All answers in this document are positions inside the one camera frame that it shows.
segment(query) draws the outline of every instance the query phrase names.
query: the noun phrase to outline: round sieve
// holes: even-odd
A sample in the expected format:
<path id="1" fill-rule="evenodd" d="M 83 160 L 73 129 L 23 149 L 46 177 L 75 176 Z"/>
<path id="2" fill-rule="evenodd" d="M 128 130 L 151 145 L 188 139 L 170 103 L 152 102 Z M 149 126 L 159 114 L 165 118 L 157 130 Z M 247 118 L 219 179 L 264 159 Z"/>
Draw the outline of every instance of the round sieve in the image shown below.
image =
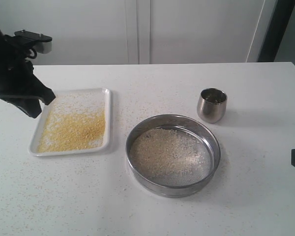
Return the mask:
<path id="1" fill-rule="evenodd" d="M 201 123 L 180 115 L 160 115 L 139 123 L 127 138 L 126 153 L 135 178 L 165 197 L 199 191 L 220 161 L 214 135 Z"/>

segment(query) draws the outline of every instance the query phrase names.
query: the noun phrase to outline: table surface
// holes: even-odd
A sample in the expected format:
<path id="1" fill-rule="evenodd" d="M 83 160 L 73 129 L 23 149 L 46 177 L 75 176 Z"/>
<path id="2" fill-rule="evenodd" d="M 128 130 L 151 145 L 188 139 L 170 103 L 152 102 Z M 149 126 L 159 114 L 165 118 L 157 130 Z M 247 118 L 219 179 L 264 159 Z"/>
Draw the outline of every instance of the table surface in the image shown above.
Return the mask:
<path id="1" fill-rule="evenodd" d="M 295 235 L 295 67 L 291 63 L 36 66 L 53 90 L 109 88 L 112 145 L 103 154 L 34 157 L 38 119 L 0 101 L 0 235 Z M 199 120 L 208 87 L 228 95 L 220 166 L 199 193 L 156 196 L 127 168 L 125 141 L 159 114 Z"/>

